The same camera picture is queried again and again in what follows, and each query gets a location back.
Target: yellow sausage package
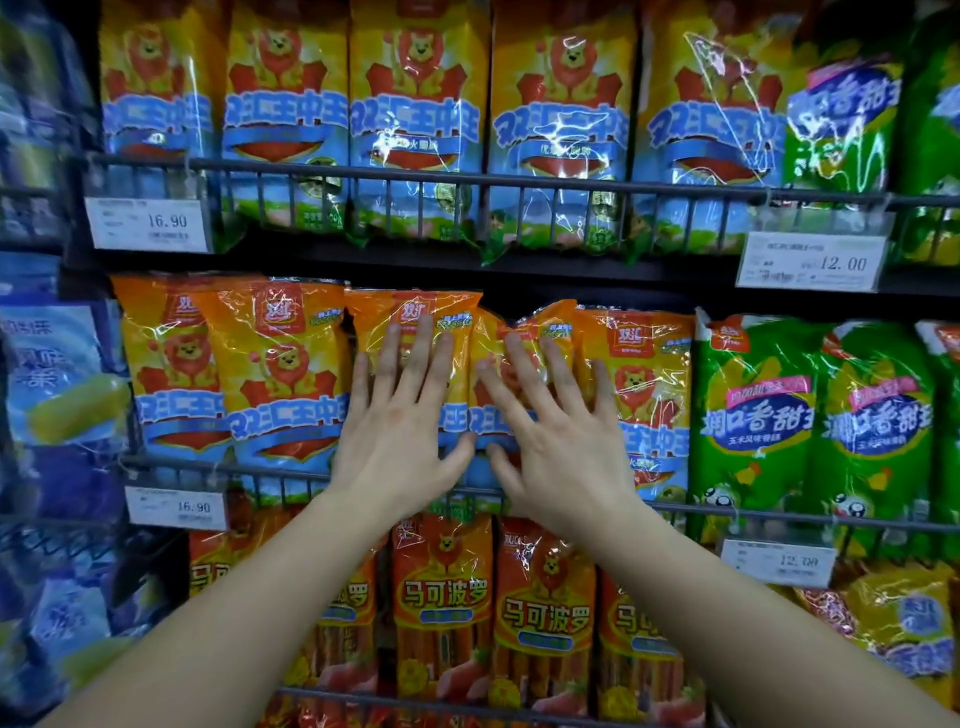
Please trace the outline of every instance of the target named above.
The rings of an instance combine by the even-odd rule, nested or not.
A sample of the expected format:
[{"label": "yellow sausage package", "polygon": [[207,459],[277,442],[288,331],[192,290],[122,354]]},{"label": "yellow sausage package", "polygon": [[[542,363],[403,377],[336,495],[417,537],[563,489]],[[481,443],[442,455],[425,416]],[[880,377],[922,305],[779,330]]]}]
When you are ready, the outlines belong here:
[{"label": "yellow sausage package", "polygon": [[[341,0],[234,4],[224,159],[347,164],[347,22]],[[241,172],[231,182],[226,202],[245,216],[308,231],[344,227],[340,178]]]},{"label": "yellow sausage package", "polygon": [[115,302],[62,302],[36,291],[0,296],[6,415],[17,510],[110,522],[124,512],[114,477],[127,446],[130,384]]},{"label": "yellow sausage package", "polygon": [[[636,21],[631,3],[501,0],[495,5],[490,171],[579,180],[627,178]],[[617,246],[611,193],[494,187],[488,255]]]},{"label": "yellow sausage package", "polygon": [[842,590],[795,590],[807,611],[950,708],[954,636],[944,564],[886,566]]},{"label": "yellow sausage package", "polygon": [[513,431],[503,419],[503,415],[487,391],[487,387],[477,375],[477,364],[489,361],[496,369],[503,383],[520,398],[520,402],[529,409],[529,403],[520,390],[520,381],[516,369],[507,358],[503,337],[511,331],[517,333],[523,342],[534,366],[544,381],[549,381],[550,373],[546,360],[540,351],[540,338],[549,337],[557,342],[568,366],[573,367],[573,321],[577,302],[571,299],[557,301],[525,319],[520,319],[512,327],[498,316],[480,309],[476,323],[470,335],[470,387],[469,387],[469,427],[476,433],[476,456],[470,461],[464,473],[464,485],[471,488],[499,490],[500,483],[490,467],[487,446],[497,443],[507,452],[507,457],[519,466],[520,447],[516,443]]},{"label": "yellow sausage package", "polygon": [[231,439],[210,332],[191,293],[202,284],[117,276],[113,291],[124,309],[124,349],[144,449],[219,463]]},{"label": "yellow sausage package", "polygon": [[[220,152],[226,0],[104,0],[100,97],[106,150],[152,158]],[[109,169],[111,189],[166,197],[160,170]]]},{"label": "yellow sausage package", "polygon": [[[347,418],[344,287],[296,279],[216,279],[193,296],[210,329],[237,462],[330,473]],[[308,500],[305,481],[244,486],[259,505]]]},{"label": "yellow sausage package", "polygon": [[576,330],[584,399],[595,397],[590,362],[610,370],[636,493],[686,503],[693,317],[579,306]]},{"label": "yellow sausage package", "polygon": [[[811,43],[794,42],[806,5],[643,4],[634,181],[768,187],[788,181],[788,101],[806,88],[806,71],[816,61]],[[742,248],[753,220],[746,203],[732,203],[728,211],[720,200],[693,203],[692,210],[690,205],[634,196],[630,245],[692,253]]]},{"label": "yellow sausage package", "polygon": [[[352,0],[350,9],[352,166],[482,172],[488,0]],[[480,209],[475,186],[353,185],[361,229],[473,239]]]},{"label": "yellow sausage package", "polygon": [[479,303],[479,293],[370,289],[347,292],[347,308],[353,317],[357,350],[366,352],[371,358],[371,372],[376,371],[376,353],[383,345],[390,324],[400,324],[401,327],[401,366],[413,346],[420,316],[429,314],[434,317],[434,341],[444,331],[452,334],[453,370],[437,424],[438,442],[443,451],[453,449],[460,435],[467,431],[469,336]]}]

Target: finger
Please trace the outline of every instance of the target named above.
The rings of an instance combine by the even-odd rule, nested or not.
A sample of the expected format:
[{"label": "finger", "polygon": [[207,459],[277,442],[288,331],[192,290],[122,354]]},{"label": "finger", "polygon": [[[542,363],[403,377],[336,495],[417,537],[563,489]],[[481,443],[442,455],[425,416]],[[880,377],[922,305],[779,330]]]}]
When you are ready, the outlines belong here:
[{"label": "finger", "polygon": [[566,365],[564,353],[560,351],[557,342],[553,339],[541,338],[540,350],[546,356],[550,376],[553,379],[553,387],[557,391],[557,398],[560,400],[564,412],[577,417],[588,415],[584,395],[580,391],[577,380],[573,378],[573,373]]},{"label": "finger", "polygon": [[430,410],[435,410],[440,417],[440,408],[446,399],[446,387],[450,381],[450,366],[453,362],[453,334],[444,331],[437,340],[433,349],[433,361],[430,362],[430,371],[427,372],[423,389],[420,390],[420,403]]},{"label": "finger", "polygon": [[423,377],[430,364],[430,347],[433,344],[433,316],[420,316],[417,321],[417,336],[410,349],[407,365],[403,368],[400,383],[396,386],[394,400],[400,404],[413,404],[417,401]]},{"label": "finger", "polygon": [[507,347],[510,363],[516,370],[516,378],[523,388],[523,394],[527,396],[527,401],[537,412],[537,417],[544,420],[560,414],[560,407],[553,401],[553,395],[540,378],[540,372],[530,360],[527,350],[523,348],[520,337],[515,333],[508,333],[503,343]]},{"label": "finger", "polygon": [[534,421],[530,418],[527,410],[514,397],[514,393],[507,389],[507,385],[497,375],[490,360],[484,359],[477,362],[476,371],[480,381],[486,387],[490,399],[500,410],[500,414],[507,421],[507,425],[514,431],[516,440],[523,444],[534,426]]},{"label": "finger", "polygon": [[353,383],[350,385],[350,409],[344,430],[353,427],[363,419],[370,406],[370,358],[359,352],[353,362]]},{"label": "finger", "polygon": [[598,420],[615,423],[619,420],[616,410],[616,398],[613,394],[613,385],[610,382],[610,370],[603,359],[593,359],[590,362],[593,370],[593,381],[596,386],[596,403],[593,405],[593,416]]},{"label": "finger", "polygon": [[507,458],[507,451],[497,443],[490,443],[487,446],[487,455],[490,457],[490,467],[496,479],[500,481],[500,487],[513,502],[523,501],[526,495],[526,488],[523,485],[523,478],[514,464]]},{"label": "finger", "polygon": [[371,406],[386,404],[396,388],[396,357],[400,350],[400,324],[390,324],[383,337],[383,345],[376,362]]},{"label": "finger", "polygon": [[452,487],[467,471],[470,460],[476,454],[476,448],[477,436],[472,432],[465,432],[457,441],[457,447],[440,461],[440,479],[445,490]]}]

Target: snack package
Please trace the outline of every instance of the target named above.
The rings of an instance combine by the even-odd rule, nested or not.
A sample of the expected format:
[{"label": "snack package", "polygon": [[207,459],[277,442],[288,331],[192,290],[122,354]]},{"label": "snack package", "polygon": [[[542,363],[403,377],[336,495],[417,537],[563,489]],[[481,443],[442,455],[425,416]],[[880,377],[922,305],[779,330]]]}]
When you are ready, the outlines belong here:
[{"label": "snack package", "polygon": [[[220,156],[228,13],[227,0],[104,0],[100,98],[107,152],[159,159]],[[210,176],[206,183],[210,211],[219,222],[217,179]],[[188,196],[194,180],[183,170],[113,166],[105,184],[119,197],[178,198]]]},{"label": "snack package", "polygon": [[838,634],[875,654],[945,708],[953,693],[954,638],[944,564],[880,566],[842,590],[795,590]]},{"label": "snack package", "polygon": [[112,522],[124,512],[114,468],[132,397],[112,311],[36,291],[0,298],[19,514]]},{"label": "snack package", "polygon": [[585,716],[596,618],[593,563],[542,526],[505,517],[496,573],[491,707]]},{"label": "snack package", "polygon": [[406,364],[417,333],[417,321],[427,314],[434,317],[434,341],[444,331],[453,336],[453,370],[441,408],[439,445],[453,449],[467,431],[467,386],[469,336],[480,303],[479,293],[457,291],[392,291],[350,289],[347,309],[353,317],[357,351],[370,358],[370,371],[376,371],[376,357],[383,345],[387,326],[400,324],[400,366]]},{"label": "snack package", "polygon": [[[237,0],[230,25],[224,159],[348,163],[348,9],[342,0]],[[304,168],[292,180],[230,176],[241,214],[282,228],[344,228],[347,189]]]},{"label": "snack package", "polygon": [[[914,26],[903,79],[895,149],[897,191],[960,194],[960,10],[941,9]],[[943,226],[940,237],[937,229]],[[900,213],[898,240],[907,260],[960,265],[960,210],[910,207]]]},{"label": "snack package", "polygon": [[[493,525],[419,514],[394,528],[396,687],[401,699],[486,705],[492,642]],[[463,716],[401,726],[462,724]]]},{"label": "snack package", "polygon": [[[900,324],[850,321],[827,334],[818,358],[820,436],[810,453],[806,507],[926,521],[934,383],[923,345]],[[838,529],[838,544],[846,535]],[[876,538],[874,530],[855,529],[847,554],[875,555]],[[926,538],[916,537],[915,552]],[[906,541],[905,531],[885,531],[880,555],[902,556]]]},{"label": "snack package", "polygon": [[[626,180],[634,13],[627,2],[498,0],[492,173]],[[622,204],[609,192],[493,187],[487,255],[516,242],[605,253],[619,245]]]},{"label": "snack package", "polygon": [[[821,333],[799,319],[711,321],[697,309],[693,402],[700,422],[690,447],[695,502],[782,511],[803,492]],[[715,545],[727,526],[766,528],[725,516],[692,516],[689,523],[690,538],[705,545]]]},{"label": "snack package", "polygon": [[[180,460],[223,462],[232,440],[210,332],[191,291],[206,279],[114,276],[124,308],[124,347],[131,368],[143,448]],[[201,473],[157,469],[180,482]]]},{"label": "snack package", "polygon": [[499,317],[482,308],[477,311],[476,323],[470,334],[470,388],[469,388],[469,427],[477,435],[477,452],[464,473],[463,483],[471,488],[499,490],[500,483],[490,467],[487,445],[497,443],[507,452],[515,465],[520,462],[520,447],[516,443],[513,431],[503,419],[500,410],[493,404],[490,393],[477,375],[477,364],[489,360],[507,387],[529,410],[516,378],[514,366],[507,358],[503,337],[511,331],[519,334],[530,360],[536,365],[540,376],[549,382],[550,373],[546,359],[540,351],[540,337],[548,336],[557,342],[564,353],[564,360],[573,367],[573,322],[577,302],[570,299],[557,301],[525,319],[520,319],[512,327]]},{"label": "snack package", "polygon": [[[209,327],[237,462],[329,475],[349,404],[344,286],[222,278],[192,299]],[[311,492],[295,478],[245,477],[244,487],[261,506]]]},{"label": "snack package", "polygon": [[902,3],[870,23],[863,22],[870,11],[863,0],[838,0],[811,11],[810,32],[803,35],[816,45],[817,60],[787,102],[784,186],[886,189],[903,76],[895,36],[909,25],[909,6]]},{"label": "snack package", "polygon": [[665,728],[703,726],[707,718],[703,681],[691,674],[676,648],[603,572],[600,600],[600,719]]},{"label": "snack package", "polygon": [[[805,88],[816,61],[812,43],[795,43],[806,6],[642,4],[635,182],[783,185],[789,99]],[[711,253],[722,245],[724,253],[739,254],[753,224],[746,203],[732,202],[726,213],[720,200],[690,205],[635,195],[630,245],[665,253]]]},{"label": "snack package", "polygon": [[[483,171],[490,76],[488,0],[351,0],[350,162]],[[476,186],[353,183],[358,232],[473,240]]]},{"label": "snack package", "polygon": [[577,380],[591,407],[590,362],[610,370],[636,493],[686,503],[693,317],[578,306],[575,325]]},{"label": "snack package", "polygon": [[[937,385],[933,427],[933,520],[960,525],[960,326],[920,321],[917,333],[930,354]],[[960,562],[960,536],[941,537],[940,558]]]}]

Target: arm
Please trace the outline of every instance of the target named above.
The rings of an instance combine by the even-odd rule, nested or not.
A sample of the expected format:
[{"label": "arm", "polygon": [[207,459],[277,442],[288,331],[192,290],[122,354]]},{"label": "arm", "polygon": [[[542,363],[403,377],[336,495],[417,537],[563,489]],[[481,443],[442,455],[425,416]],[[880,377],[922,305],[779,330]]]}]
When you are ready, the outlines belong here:
[{"label": "arm", "polygon": [[452,341],[441,336],[431,365],[432,335],[433,321],[424,317],[397,383],[400,330],[388,329],[371,396],[368,359],[358,356],[329,488],[42,728],[256,723],[307,631],[367,550],[397,520],[449,490],[473,455],[473,438],[465,435],[445,460],[437,457]]},{"label": "arm", "polygon": [[516,434],[523,473],[503,449],[492,467],[511,502],[583,544],[747,726],[951,726],[957,718],[876,657],[737,573],[637,497],[610,377],[593,362],[590,413],[554,342],[541,342],[559,403],[518,340],[507,351],[534,422],[491,368],[480,378]]}]

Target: hand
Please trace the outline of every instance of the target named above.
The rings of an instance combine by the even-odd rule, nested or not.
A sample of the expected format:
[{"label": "hand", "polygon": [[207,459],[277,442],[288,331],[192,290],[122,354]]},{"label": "hand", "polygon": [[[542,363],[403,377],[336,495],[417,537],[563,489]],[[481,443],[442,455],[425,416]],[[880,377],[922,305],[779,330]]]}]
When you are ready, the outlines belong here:
[{"label": "hand", "polygon": [[476,437],[465,433],[443,460],[437,423],[446,397],[453,337],[440,335],[431,360],[433,317],[422,316],[403,374],[396,380],[400,326],[391,324],[370,388],[370,359],[357,354],[350,409],[328,491],[356,492],[361,507],[378,509],[384,528],[417,513],[457,482],[473,457]]},{"label": "hand", "polygon": [[507,334],[504,343],[537,420],[492,366],[478,366],[481,381],[520,445],[522,472],[511,465],[502,447],[490,445],[493,472],[518,512],[558,536],[588,545],[626,502],[639,502],[607,367],[601,361],[592,363],[597,397],[590,413],[556,342],[540,339],[556,400],[519,337]]}]

